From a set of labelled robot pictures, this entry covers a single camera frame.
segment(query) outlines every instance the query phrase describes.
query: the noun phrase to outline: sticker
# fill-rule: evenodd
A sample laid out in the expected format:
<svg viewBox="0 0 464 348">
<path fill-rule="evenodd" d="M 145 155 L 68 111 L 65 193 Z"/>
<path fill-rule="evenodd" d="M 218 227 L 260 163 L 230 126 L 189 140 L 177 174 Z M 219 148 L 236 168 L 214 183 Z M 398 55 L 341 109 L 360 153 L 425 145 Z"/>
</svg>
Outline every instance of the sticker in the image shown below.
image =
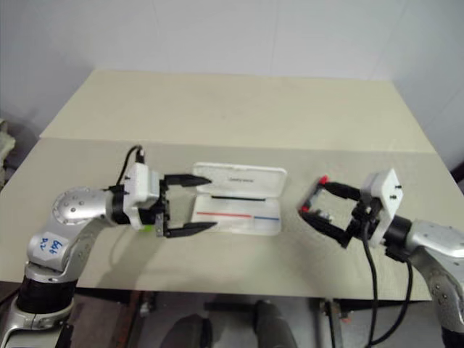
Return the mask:
<svg viewBox="0 0 464 348">
<path fill-rule="evenodd" d="M 40 260 L 51 260 L 61 255 L 66 249 L 68 240 L 52 232 L 45 232 L 40 237 L 38 245 L 34 249 L 33 256 Z"/>
</svg>

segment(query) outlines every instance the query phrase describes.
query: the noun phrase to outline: plastic case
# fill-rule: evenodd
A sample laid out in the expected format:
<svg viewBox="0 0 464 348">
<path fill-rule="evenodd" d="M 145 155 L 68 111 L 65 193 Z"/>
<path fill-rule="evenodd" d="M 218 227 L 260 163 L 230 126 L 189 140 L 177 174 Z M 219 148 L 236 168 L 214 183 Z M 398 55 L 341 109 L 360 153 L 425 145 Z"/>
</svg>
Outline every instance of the plastic case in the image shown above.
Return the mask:
<svg viewBox="0 0 464 348">
<path fill-rule="evenodd" d="M 217 221 L 216 231 L 260 236 L 281 231 L 283 168 L 201 162 L 193 173 L 212 183 L 197 187 L 192 222 Z"/>
</svg>

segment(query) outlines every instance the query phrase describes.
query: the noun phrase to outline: blue line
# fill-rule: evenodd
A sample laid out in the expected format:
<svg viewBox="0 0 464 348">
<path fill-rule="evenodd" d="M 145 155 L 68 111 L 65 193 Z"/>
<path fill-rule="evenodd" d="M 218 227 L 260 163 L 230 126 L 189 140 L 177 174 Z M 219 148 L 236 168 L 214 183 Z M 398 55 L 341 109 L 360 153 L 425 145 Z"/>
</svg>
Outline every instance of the blue line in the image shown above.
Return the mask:
<svg viewBox="0 0 464 348">
<path fill-rule="evenodd" d="M 279 221 L 278 217 L 254 216 L 255 219 Z"/>
</svg>

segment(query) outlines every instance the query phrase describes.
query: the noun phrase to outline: white table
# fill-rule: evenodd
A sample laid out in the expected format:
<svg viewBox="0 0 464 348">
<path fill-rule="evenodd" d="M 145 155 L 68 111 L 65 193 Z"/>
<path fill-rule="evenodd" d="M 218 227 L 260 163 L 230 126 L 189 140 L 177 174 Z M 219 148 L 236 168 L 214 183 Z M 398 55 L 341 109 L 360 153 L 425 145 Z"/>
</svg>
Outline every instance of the white table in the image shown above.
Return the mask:
<svg viewBox="0 0 464 348">
<path fill-rule="evenodd" d="M 368 173 L 395 167 L 405 190 L 400 215 L 464 229 L 462 194 L 390 83 L 95 72 L 42 136 L 0 196 L 1 280 L 21 280 L 29 238 L 54 198 L 73 186 L 113 184 L 125 151 L 140 140 L 162 173 L 199 161 L 286 168 L 283 230 L 157 239 L 108 228 L 79 286 L 370 299 L 361 243 L 343 250 L 297 216 L 323 174 L 359 186 Z M 173 220 L 188 220 L 195 190 L 170 195 Z M 336 201 L 333 212 L 348 218 L 350 209 Z M 381 248 L 373 254 L 379 297 L 402 299 L 405 266 Z M 429 299 L 418 273 L 413 299 Z"/>
</svg>

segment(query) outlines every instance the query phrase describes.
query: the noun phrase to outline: case lid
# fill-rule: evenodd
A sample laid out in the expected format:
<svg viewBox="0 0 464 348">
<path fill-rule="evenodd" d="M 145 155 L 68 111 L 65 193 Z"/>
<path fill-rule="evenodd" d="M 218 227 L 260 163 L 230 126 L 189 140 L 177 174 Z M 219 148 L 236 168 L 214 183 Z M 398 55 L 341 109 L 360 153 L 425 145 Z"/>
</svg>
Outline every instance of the case lid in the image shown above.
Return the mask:
<svg viewBox="0 0 464 348">
<path fill-rule="evenodd" d="M 279 197 L 287 176 L 283 168 L 205 162 L 195 163 L 193 173 L 212 181 L 197 186 L 199 192 L 256 199 Z"/>
</svg>

